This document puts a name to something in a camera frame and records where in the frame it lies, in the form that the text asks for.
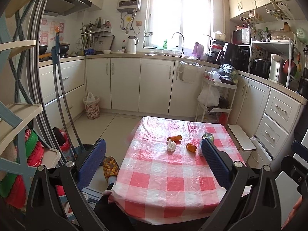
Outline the blue milk carton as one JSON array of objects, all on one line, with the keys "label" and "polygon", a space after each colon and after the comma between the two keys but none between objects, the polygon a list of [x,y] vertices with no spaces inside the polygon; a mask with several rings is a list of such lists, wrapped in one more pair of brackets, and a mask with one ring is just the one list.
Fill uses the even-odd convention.
[{"label": "blue milk carton", "polygon": [[199,142],[199,147],[198,147],[198,153],[201,157],[204,157],[204,154],[203,154],[203,150],[202,150],[202,146],[203,146],[203,141],[206,141],[206,143],[209,144],[209,146],[213,146],[214,143],[214,135],[212,133],[209,133],[209,132],[205,132],[201,139],[200,139],[200,142]]}]

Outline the large orange peel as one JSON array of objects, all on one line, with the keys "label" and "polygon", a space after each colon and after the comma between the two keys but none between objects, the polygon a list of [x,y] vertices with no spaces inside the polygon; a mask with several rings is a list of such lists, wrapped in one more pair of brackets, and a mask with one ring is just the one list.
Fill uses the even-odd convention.
[{"label": "large orange peel", "polygon": [[193,145],[192,143],[188,143],[186,145],[187,150],[189,150],[189,152],[195,153],[197,150],[197,147],[195,145]]}]

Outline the small orange peel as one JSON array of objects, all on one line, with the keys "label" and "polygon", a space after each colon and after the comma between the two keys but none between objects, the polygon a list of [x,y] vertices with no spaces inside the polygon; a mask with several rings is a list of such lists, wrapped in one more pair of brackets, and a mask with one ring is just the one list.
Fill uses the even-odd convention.
[{"label": "small orange peel", "polygon": [[174,142],[178,142],[178,141],[182,140],[182,136],[181,135],[176,135],[176,136],[168,137],[167,141],[169,141],[169,140],[174,141]]}]

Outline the white wooden stool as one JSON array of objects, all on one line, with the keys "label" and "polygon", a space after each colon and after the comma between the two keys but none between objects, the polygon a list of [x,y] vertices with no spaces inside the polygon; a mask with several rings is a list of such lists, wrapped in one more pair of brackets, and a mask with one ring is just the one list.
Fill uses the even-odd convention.
[{"label": "white wooden stool", "polygon": [[228,124],[227,131],[244,162],[247,162],[251,153],[256,151],[256,146],[252,143],[251,139],[239,125]]}]

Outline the black pan on trolley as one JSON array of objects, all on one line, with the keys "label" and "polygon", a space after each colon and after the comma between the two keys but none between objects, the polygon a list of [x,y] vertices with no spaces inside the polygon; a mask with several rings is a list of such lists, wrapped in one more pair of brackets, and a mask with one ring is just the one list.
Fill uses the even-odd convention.
[{"label": "black pan on trolley", "polygon": [[223,96],[220,96],[219,98],[219,104],[217,106],[211,106],[207,110],[208,113],[210,113],[213,109],[228,109],[230,106],[229,101],[224,98]]}]

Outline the floral waste basket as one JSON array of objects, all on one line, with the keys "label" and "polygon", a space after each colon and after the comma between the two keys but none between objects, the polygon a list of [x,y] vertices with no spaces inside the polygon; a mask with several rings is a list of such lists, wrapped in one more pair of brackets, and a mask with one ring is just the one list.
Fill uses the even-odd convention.
[{"label": "floral waste basket", "polygon": [[88,119],[94,120],[100,117],[99,102],[100,98],[96,95],[93,95],[91,92],[89,92],[88,95],[83,98],[83,103]]}]

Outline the white storage trolley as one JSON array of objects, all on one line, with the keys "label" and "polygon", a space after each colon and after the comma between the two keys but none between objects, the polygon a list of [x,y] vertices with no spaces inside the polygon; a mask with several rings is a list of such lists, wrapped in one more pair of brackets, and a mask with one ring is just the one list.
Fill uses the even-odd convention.
[{"label": "white storage trolley", "polygon": [[203,122],[205,115],[219,113],[229,119],[238,86],[204,77],[197,99],[195,121]]}]

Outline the white plastic bag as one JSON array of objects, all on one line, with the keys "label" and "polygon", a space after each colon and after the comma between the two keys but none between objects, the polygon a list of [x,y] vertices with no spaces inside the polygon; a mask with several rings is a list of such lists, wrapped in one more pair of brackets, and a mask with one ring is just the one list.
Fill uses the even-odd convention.
[{"label": "white plastic bag", "polygon": [[220,92],[216,87],[209,87],[204,84],[203,88],[197,98],[197,101],[204,106],[211,107],[219,104]]}]

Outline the white electric kettle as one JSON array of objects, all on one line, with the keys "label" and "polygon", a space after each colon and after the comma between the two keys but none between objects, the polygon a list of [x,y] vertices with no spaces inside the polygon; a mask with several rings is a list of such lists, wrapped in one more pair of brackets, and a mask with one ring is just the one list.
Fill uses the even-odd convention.
[{"label": "white electric kettle", "polygon": [[280,55],[271,54],[269,80],[275,83],[284,83],[283,73],[284,61]]}]

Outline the dark bag on trolley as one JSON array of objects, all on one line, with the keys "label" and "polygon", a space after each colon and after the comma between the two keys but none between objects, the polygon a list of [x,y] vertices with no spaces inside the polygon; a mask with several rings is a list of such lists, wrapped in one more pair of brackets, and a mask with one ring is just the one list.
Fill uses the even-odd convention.
[{"label": "dark bag on trolley", "polygon": [[237,85],[239,80],[238,71],[229,64],[222,64],[219,68],[212,68],[211,78],[215,81],[230,85]]}]

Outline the white metal counter shelf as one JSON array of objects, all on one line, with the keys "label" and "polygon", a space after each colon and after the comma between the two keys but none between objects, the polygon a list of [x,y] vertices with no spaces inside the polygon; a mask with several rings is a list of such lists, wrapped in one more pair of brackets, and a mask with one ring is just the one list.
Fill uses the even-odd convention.
[{"label": "white metal counter shelf", "polygon": [[298,83],[301,59],[296,39],[251,41],[248,72],[290,88]]}]

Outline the purple cloth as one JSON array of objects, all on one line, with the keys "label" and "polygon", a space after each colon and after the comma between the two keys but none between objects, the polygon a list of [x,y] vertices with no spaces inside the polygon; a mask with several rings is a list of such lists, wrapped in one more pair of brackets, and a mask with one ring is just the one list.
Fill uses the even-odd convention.
[{"label": "purple cloth", "polygon": [[195,42],[193,51],[192,51],[192,55],[193,57],[197,58],[197,59],[204,59],[206,52],[204,49],[204,46],[198,42]]}]

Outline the white thermos jug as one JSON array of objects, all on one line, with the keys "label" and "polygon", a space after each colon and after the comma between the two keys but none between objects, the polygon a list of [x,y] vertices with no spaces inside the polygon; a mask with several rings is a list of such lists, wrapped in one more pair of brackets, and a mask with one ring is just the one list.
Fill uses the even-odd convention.
[{"label": "white thermos jug", "polygon": [[129,36],[127,46],[126,46],[126,53],[136,54],[136,49],[137,49],[138,43],[139,43],[139,39],[136,35]]}]

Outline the black range hood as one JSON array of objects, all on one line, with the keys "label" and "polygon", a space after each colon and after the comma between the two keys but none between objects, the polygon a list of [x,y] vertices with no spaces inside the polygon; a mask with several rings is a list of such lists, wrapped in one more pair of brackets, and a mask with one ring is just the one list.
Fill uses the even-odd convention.
[{"label": "black range hood", "polygon": [[88,9],[92,6],[89,0],[47,0],[44,14],[49,16],[67,16]]}]

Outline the blue handled mop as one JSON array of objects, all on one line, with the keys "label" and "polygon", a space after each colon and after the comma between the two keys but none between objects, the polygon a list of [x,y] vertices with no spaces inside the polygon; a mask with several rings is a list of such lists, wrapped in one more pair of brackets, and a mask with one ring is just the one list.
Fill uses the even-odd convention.
[{"label": "blue handled mop", "polygon": [[55,47],[54,47],[54,49],[52,49],[52,65],[53,65],[53,77],[54,77],[55,95],[56,95],[56,99],[57,99],[59,115],[60,115],[60,118],[62,120],[63,127],[64,127],[64,130],[66,132],[67,138],[68,138],[68,142],[70,144],[70,149],[72,150],[74,158],[78,159],[80,153],[78,153],[76,151],[76,149],[75,149],[75,147],[73,145],[73,142],[72,142],[72,140],[70,138],[70,135],[68,133],[68,128],[67,128],[67,125],[66,125],[66,122],[65,122],[64,113],[63,113],[63,110],[62,110],[62,104],[61,104],[61,99],[60,99],[60,95],[59,95],[59,87],[58,87],[58,85],[61,88],[63,103],[64,103],[64,106],[65,106],[65,109],[66,109],[66,114],[67,114],[70,126],[72,127],[73,132],[74,132],[74,134],[76,136],[76,139],[77,139],[77,141],[79,143],[78,147],[81,148],[81,152],[85,151],[85,148],[84,148],[84,145],[82,144],[81,139],[80,139],[80,137],[78,135],[78,132],[77,132],[75,126],[74,126],[73,118],[71,116],[70,109],[69,109],[69,106],[68,106],[68,102],[67,102],[67,98],[66,98],[66,93],[65,93],[65,88],[64,88],[63,81],[62,81],[63,77],[62,77],[62,70],[61,70],[61,59],[60,59],[60,50],[59,50],[59,48],[60,48],[59,27],[56,26],[55,27]]}]

